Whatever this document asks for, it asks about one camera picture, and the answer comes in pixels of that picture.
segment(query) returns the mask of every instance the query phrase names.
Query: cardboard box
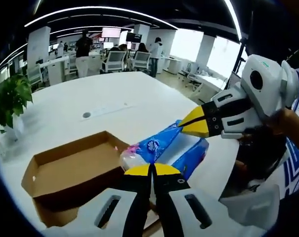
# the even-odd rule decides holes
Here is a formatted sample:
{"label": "cardboard box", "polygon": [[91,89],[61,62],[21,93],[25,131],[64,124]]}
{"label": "cardboard box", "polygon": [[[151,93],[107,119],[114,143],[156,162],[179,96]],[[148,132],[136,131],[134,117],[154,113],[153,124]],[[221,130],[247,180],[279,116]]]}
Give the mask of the cardboard box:
{"label": "cardboard box", "polygon": [[124,174],[120,153],[127,147],[104,131],[34,155],[22,187],[42,222],[47,227],[66,225],[80,206],[116,184]]}

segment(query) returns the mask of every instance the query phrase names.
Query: potted plant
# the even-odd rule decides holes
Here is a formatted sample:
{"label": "potted plant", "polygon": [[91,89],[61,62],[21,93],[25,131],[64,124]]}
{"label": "potted plant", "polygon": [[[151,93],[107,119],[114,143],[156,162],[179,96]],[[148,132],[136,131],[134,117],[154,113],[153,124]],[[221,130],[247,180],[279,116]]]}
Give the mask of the potted plant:
{"label": "potted plant", "polygon": [[24,75],[13,75],[0,83],[0,132],[8,132],[12,137],[16,131],[14,124],[23,122],[19,117],[27,107],[27,101],[32,100],[31,85]]}

